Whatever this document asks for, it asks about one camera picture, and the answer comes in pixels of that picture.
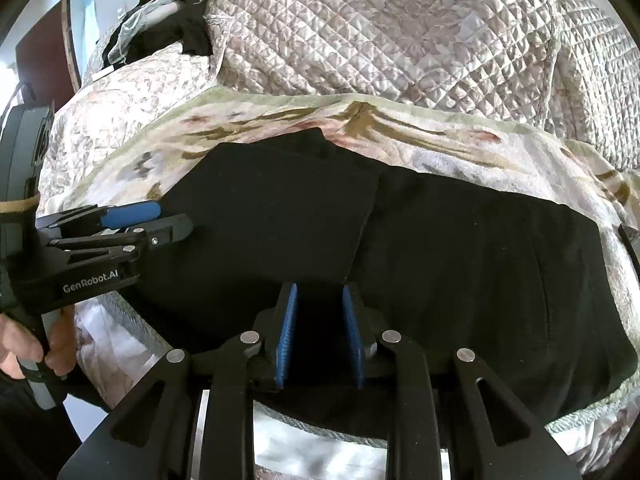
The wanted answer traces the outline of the person's left hand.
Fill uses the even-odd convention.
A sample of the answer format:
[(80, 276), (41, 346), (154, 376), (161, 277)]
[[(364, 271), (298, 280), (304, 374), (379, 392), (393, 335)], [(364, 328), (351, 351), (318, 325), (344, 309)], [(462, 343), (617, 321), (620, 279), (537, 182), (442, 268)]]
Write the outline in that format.
[(43, 362), (58, 376), (68, 374), (76, 365), (74, 324), (75, 306), (62, 309), (52, 326), (50, 350), (43, 351), (37, 338), (23, 325), (5, 314), (1, 315), (1, 371), (12, 379), (24, 379), (18, 360)]

